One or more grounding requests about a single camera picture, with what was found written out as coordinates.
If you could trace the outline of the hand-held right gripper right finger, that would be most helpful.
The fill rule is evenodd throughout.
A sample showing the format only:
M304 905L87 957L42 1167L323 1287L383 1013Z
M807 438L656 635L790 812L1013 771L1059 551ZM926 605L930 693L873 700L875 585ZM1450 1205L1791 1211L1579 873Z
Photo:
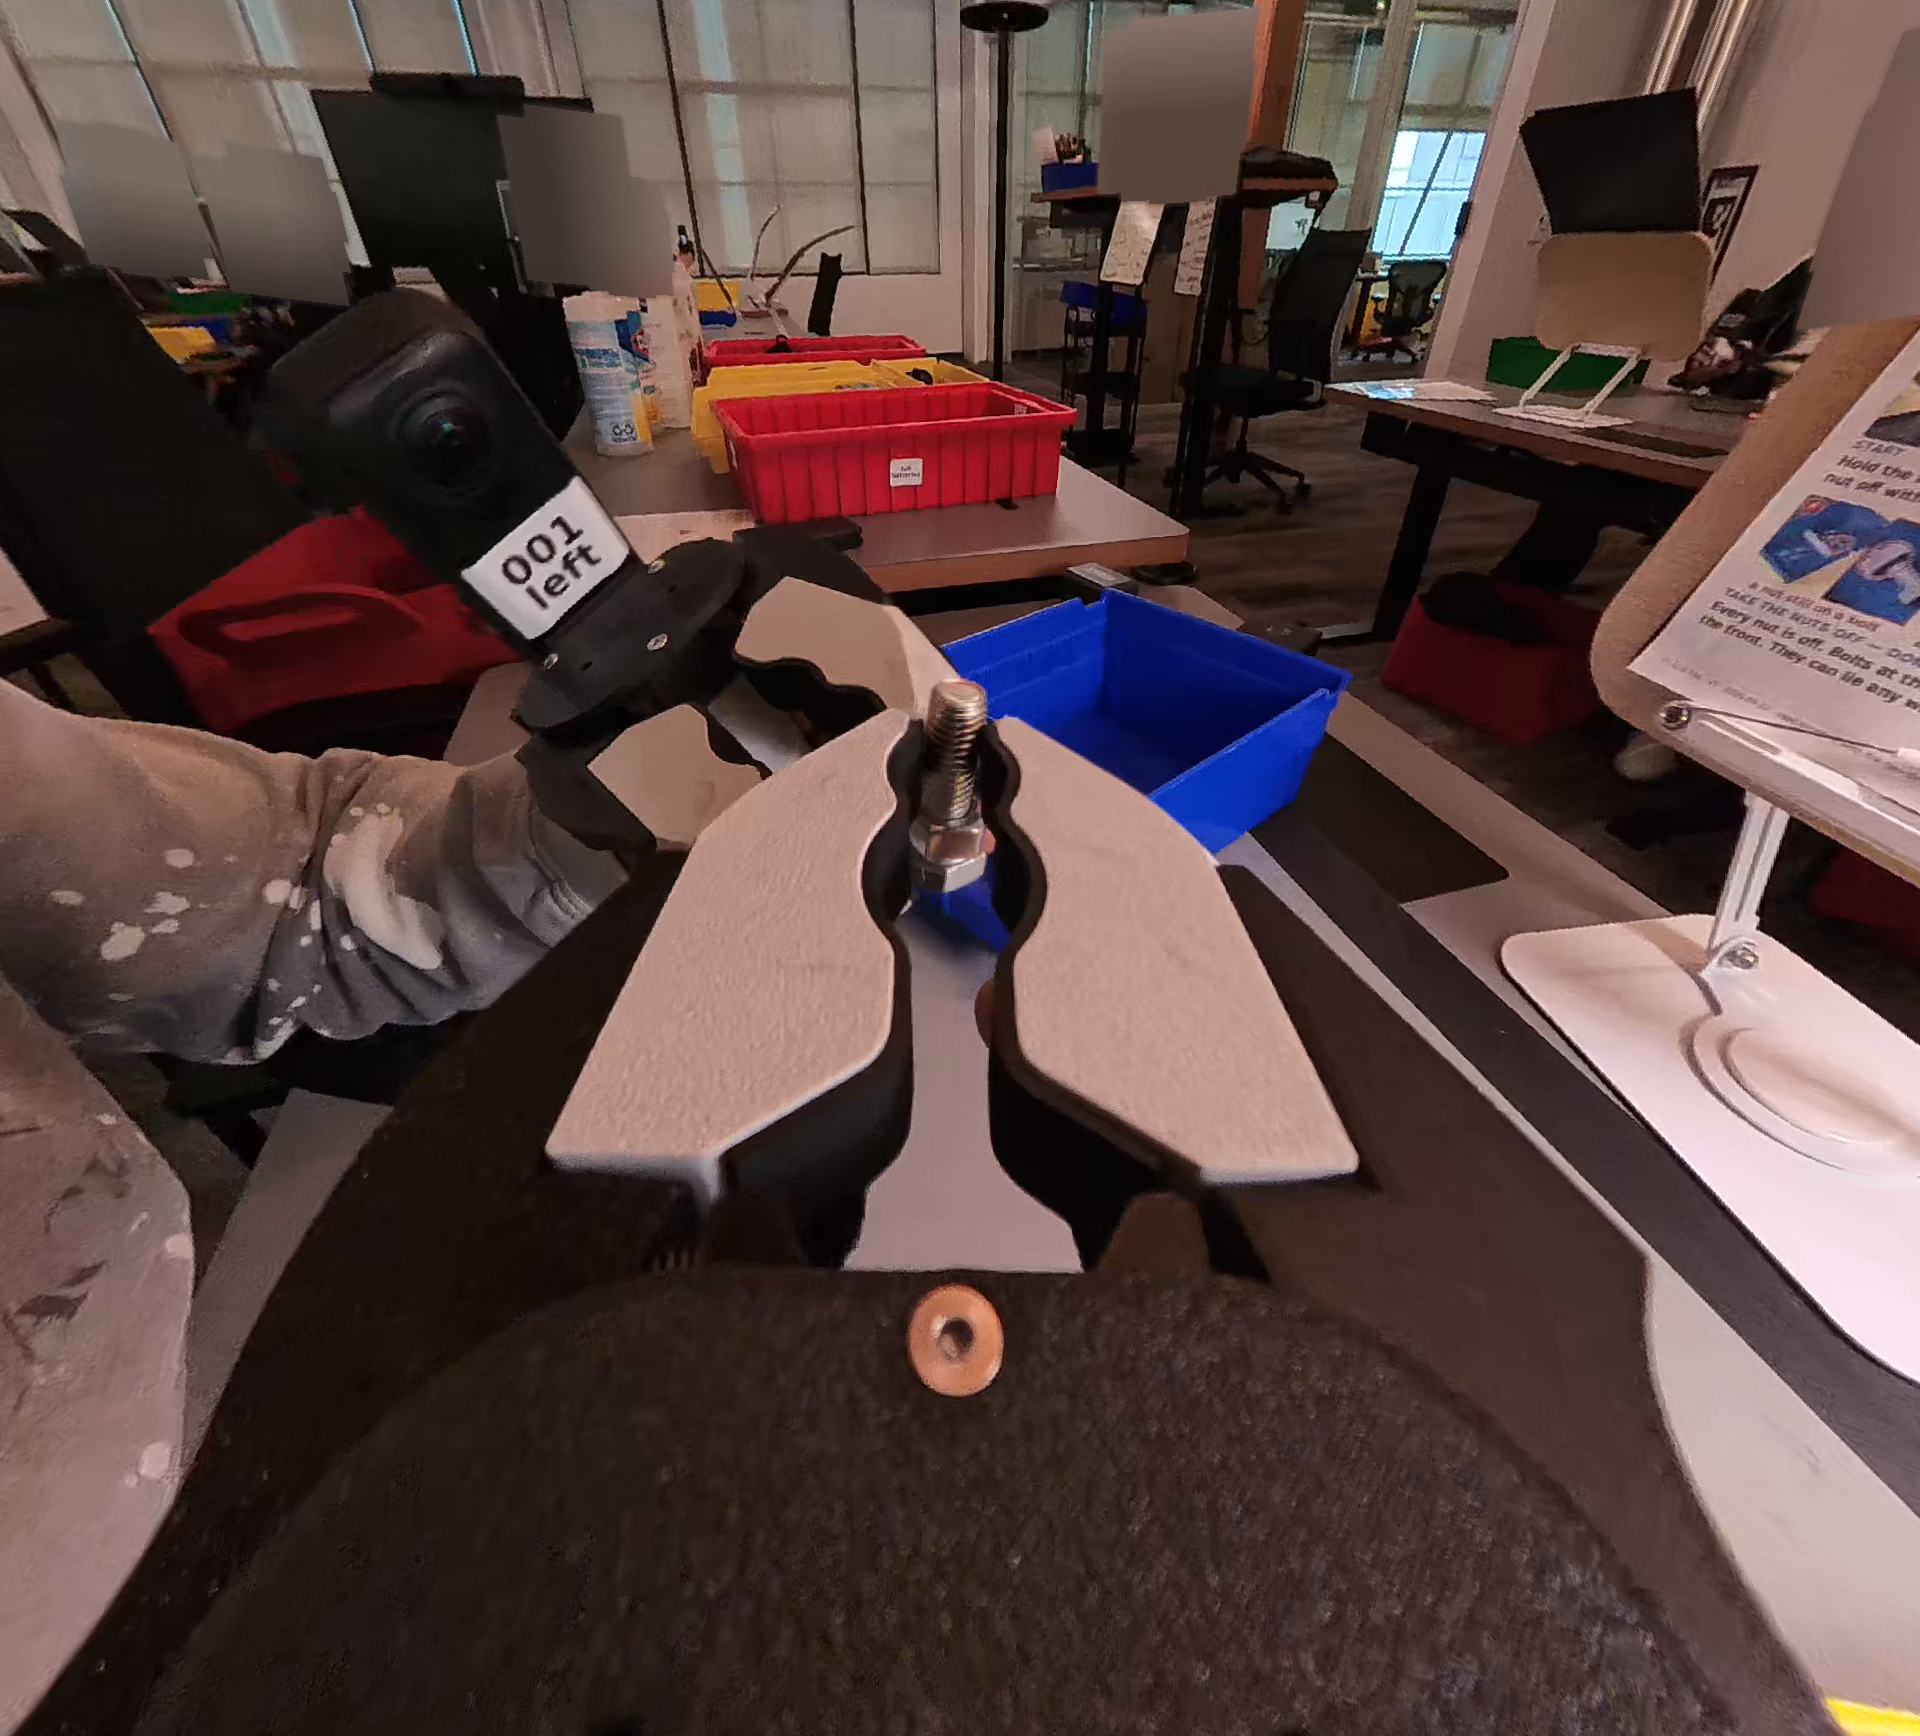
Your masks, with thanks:
M1221 864L1147 794L1003 719L980 751L995 836L988 1127L1072 1227L1139 1196L1344 1182L1361 1152Z

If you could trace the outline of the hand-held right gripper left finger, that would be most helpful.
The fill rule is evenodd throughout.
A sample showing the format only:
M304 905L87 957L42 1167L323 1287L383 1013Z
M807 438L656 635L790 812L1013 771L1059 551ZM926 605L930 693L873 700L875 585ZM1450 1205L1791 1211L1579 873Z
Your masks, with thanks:
M884 709L741 798L689 851L546 1135L565 1171L856 1227L904 1148L904 786Z

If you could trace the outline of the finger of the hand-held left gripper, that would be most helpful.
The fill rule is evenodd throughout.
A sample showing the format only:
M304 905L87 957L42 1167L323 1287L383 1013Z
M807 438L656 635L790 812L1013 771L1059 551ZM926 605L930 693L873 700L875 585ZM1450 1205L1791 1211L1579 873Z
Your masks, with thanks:
M732 659L775 709L807 719L925 715L937 687L957 675L896 605L801 575L756 598Z
M667 854L686 854L768 769L694 704L624 728L589 758L589 776Z

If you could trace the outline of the steel hex bolt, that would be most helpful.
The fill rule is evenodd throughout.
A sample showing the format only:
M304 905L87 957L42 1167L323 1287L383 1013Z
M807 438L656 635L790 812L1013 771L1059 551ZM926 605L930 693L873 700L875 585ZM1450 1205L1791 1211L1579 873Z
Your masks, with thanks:
M979 749L991 721L991 704L984 687L964 677L946 677L933 686L925 709L925 743L919 774L916 818L933 821L988 820L980 800ZM923 867L911 847L911 879L916 894L951 895L980 879L983 873L948 875Z

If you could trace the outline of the blue plastic bin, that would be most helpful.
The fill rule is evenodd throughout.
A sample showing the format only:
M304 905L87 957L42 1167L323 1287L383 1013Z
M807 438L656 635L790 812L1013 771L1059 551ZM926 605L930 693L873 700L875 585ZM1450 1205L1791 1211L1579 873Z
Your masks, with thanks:
M1139 789L1215 856L1295 801L1351 686L1316 655L1130 591L939 648L995 719Z

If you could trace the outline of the person's left forearm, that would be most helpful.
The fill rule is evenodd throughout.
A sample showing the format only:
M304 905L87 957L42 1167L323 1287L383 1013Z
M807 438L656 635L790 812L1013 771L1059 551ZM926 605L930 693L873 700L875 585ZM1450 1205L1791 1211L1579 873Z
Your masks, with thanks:
M4 1082L490 1006L626 875L520 764L270 751L2 691Z

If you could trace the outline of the flat yellow tray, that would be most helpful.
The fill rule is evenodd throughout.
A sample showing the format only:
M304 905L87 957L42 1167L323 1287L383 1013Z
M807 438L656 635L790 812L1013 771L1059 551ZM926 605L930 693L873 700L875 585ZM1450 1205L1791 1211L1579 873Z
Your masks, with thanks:
M948 385L980 384L987 375L954 359L941 356L904 356L904 358L790 358L768 356L763 359L715 365L706 380L692 390L691 401L691 439L696 451L706 459L715 474L727 475L731 458L727 439L717 415L720 401L798 395L798 394L834 394L858 387L896 387L896 385Z

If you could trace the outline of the white carton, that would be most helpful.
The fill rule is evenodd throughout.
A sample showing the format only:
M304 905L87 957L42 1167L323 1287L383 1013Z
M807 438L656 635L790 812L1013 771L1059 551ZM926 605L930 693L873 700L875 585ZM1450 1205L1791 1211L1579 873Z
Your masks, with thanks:
M652 371L652 415L658 427L692 427L705 348L692 269L692 254L686 247L678 250L668 269L668 283L642 297L642 335Z

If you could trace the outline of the large dark panel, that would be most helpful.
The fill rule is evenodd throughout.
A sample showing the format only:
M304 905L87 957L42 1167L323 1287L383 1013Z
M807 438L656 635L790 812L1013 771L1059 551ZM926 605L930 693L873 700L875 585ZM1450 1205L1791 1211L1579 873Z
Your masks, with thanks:
M153 622L302 519L104 272L4 280L4 554L127 715L199 725Z

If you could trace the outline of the black office chair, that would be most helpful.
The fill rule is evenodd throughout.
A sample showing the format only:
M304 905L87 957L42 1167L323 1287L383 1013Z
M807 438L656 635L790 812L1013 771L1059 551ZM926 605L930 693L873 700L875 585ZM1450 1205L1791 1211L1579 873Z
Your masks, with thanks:
M1371 231L1313 228L1279 275L1265 314L1265 361L1222 361L1203 368L1198 446L1173 472L1175 514L1198 518L1211 481L1256 481L1284 516L1313 498L1308 474L1251 450L1251 429L1284 414L1326 403L1332 346L1348 308Z

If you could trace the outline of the brown office desk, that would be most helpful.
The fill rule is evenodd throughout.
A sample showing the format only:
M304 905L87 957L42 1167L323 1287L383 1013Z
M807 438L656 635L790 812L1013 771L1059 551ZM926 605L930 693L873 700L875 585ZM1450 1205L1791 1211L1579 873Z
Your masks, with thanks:
M1581 407L1524 414L1505 387L1486 399L1434 398L1420 381L1392 380L1329 384L1323 395L1363 415L1363 451L1412 475L1373 618L1326 626L1323 639L1332 646L1396 638L1428 579L1454 483L1656 538L1754 424L1748 410L1668 390L1631 395L1608 421Z

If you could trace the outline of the green bin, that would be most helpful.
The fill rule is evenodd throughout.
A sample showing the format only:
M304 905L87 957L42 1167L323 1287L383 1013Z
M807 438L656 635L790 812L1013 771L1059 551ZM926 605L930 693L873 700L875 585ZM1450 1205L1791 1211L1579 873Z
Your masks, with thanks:
M1570 352L1557 361L1558 350L1531 333L1497 335L1491 341L1484 378L1493 385L1529 390L1548 378L1545 394L1585 395L1605 387L1621 368L1621 358L1593 350Z

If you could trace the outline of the person's spattered grey sweatshirt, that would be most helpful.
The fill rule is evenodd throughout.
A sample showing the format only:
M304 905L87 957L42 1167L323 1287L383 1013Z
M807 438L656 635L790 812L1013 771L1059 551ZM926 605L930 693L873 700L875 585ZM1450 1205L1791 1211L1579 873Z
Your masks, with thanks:
M180 1177L2 991L2 1728L85 1648L180 1485Z

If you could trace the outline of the printed instruction sheet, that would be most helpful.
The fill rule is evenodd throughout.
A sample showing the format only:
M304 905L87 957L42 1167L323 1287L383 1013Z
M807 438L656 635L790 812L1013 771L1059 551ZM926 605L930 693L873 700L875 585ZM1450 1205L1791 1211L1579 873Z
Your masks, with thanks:
M1638 655L1674 700L1916 771L1913 350Z

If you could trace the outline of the small wooden board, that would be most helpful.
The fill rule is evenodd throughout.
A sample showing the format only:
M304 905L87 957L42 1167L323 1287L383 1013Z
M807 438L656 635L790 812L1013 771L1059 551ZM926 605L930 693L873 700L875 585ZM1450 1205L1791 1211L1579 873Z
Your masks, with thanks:
M1534 266L1533 332L1553 352L1612 346L1684 361L1709 321L1714 266L1704 231L1551 233Z

